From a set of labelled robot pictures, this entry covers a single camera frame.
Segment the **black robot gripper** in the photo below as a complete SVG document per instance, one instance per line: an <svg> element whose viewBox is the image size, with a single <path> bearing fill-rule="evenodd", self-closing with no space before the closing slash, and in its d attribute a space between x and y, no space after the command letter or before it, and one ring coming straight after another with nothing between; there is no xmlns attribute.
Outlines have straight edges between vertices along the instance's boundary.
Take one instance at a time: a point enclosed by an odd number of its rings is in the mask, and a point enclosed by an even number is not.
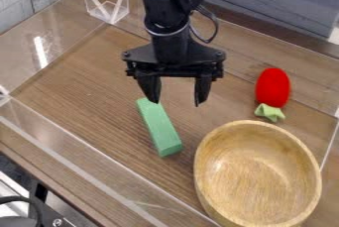
<svg viewBox="0 0 339 227"><path fill-rule="evenodd" d="M184 41L152 40L121 54L125 73L137 81L146 99L159 103L161 77L193 77L195 105L207 101L212 79L224 77L225 52L201 45L192 38Z"/></svg>

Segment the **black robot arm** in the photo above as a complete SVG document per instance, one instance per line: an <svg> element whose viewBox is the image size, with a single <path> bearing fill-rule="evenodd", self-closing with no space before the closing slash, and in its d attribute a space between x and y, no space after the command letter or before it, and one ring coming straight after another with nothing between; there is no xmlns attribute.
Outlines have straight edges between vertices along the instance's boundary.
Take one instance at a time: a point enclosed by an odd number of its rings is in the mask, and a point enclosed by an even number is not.
<svg viewBox="0 0 339 227"><path fill-rule="evenodd" d="M195 79L195 103L207 101L212 82L224 76L227 54L209 46L211 39L199 36L191 15L216 16L203 6L204 0L141 0L144 28L150 42L125 51L125 74L137 81L146 99L160 101L164 77Z"/></svg>

